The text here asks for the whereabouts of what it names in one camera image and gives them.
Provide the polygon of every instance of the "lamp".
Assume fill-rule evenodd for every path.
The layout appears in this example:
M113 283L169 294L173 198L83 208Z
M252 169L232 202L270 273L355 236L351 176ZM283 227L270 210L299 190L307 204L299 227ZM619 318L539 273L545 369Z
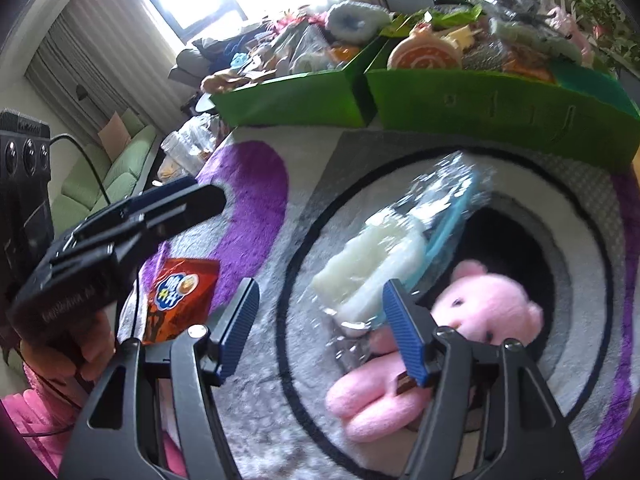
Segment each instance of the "lamp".
M94 105L95 109L98 111L98 113L104 117L105 122L108 123L109 122L109 118L107 117L107 115L105 115L105 113L100 109L100 107L95 103L95 101L93 99L91 99L91 96L89 95L89 92L87 91L87 89L82 86L81 84L76 85L76 98L78 99L78 102L81 103L82 101L84 101L85 99L89 99L89 102Z

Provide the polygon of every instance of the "gray rug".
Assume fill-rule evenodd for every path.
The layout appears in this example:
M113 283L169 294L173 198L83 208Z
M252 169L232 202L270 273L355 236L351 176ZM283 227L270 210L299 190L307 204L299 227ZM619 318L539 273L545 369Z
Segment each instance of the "gray rug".
M388 479L402 471L415 433L355 445L326 412L325 393L342 371L319 312L300 298L364 220L460 148L491 164L495 177L491 202L468 222L454 264L481 260L543 307L545 329L529 352L570 422L586 472L610 452L640 378L640 195L631 172L610 176L465 137L239 128L199 177L225 188L225 213L165 244L143 269L143 284L169 254L220 259L212 308L243 276L257 279L261 307L238 372L216 391L244 479Z

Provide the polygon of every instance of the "orange snack bag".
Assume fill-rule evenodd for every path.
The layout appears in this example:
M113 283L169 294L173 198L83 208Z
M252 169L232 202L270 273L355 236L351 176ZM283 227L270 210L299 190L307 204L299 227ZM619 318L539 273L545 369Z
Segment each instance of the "orange snack bag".
M169 341L206 322L219 275L217 260L168 258L149 293L143 343Z

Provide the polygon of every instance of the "green plant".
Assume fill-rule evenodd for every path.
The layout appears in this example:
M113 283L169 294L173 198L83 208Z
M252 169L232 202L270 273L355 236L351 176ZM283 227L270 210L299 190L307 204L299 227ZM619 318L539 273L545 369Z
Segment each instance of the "green plant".
M611 0L572 0L578 25L605 55L610 68L640 70L640 36Z

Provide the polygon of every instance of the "green box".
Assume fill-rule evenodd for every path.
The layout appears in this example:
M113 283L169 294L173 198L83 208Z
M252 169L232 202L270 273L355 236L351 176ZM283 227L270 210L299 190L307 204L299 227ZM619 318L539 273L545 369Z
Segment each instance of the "green box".
M367 126L376 115L376 105L364 71L384 44L384 38L376 38L341 70L272 79L212 95L211 100L231 126Z
M366 71L385 128L498 140L609 171L630 167L640 144L638 109L613 78L583 72L589 84L578 92L499 72L387 70L398 42L389 40ZM598 92L587 88L594 86Z

